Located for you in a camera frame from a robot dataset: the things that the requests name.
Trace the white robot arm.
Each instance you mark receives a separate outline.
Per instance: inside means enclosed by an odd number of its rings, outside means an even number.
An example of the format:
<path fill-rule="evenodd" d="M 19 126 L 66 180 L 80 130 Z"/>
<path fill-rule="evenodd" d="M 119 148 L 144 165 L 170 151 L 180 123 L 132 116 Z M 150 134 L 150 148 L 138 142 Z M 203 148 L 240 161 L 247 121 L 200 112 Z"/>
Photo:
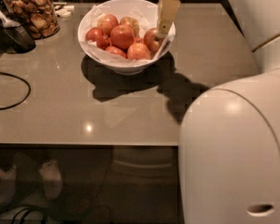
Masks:
<path fill-rule="evenodd" d="M 280 0 L 229 0 L 259 68 L 189 107 L 178 148 L 185 224 L 280 224 Z"/>

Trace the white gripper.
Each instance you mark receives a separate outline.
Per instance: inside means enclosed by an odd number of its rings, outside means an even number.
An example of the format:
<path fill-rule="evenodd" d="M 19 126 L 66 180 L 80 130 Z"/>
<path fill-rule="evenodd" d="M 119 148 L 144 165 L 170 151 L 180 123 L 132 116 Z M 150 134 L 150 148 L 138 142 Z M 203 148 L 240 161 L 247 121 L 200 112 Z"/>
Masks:
<path fill-rule="evenodd" d="M 180 7 L 179 0 L 160 0 L 158 3 L 157 37 L 165 38 L 172 27 L 177 11 Z"/>

